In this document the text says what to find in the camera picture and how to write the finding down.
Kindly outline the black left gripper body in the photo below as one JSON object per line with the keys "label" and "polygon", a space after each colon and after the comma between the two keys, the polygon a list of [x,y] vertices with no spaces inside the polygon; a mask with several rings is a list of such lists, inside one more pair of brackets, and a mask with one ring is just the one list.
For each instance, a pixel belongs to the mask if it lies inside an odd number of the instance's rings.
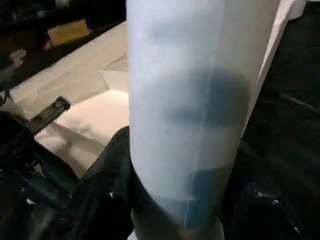
{"label": "black left gripper body", "polygon": [[0,237],[67,240],[74,213],[68,208],[79,178],[36,136],[70,109],[58,97],[32,119],[0,114]]}

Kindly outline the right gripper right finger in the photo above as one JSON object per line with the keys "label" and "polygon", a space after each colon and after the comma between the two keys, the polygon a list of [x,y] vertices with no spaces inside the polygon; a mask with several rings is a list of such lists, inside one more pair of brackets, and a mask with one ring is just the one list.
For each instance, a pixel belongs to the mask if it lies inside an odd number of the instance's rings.
{"label": "right gripper right finger", "polygon": [[227,240],[318,240],[320,187],[242,140],[219,217]]}

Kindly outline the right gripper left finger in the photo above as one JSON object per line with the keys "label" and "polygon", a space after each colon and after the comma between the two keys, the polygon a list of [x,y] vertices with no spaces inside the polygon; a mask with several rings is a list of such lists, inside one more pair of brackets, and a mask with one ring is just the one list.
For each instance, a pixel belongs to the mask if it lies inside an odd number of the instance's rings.
{"label": "right gripper left finger", "polygon": [[80,179],[65,240],[126,240],[133,232],[130,128],[119,129]]}

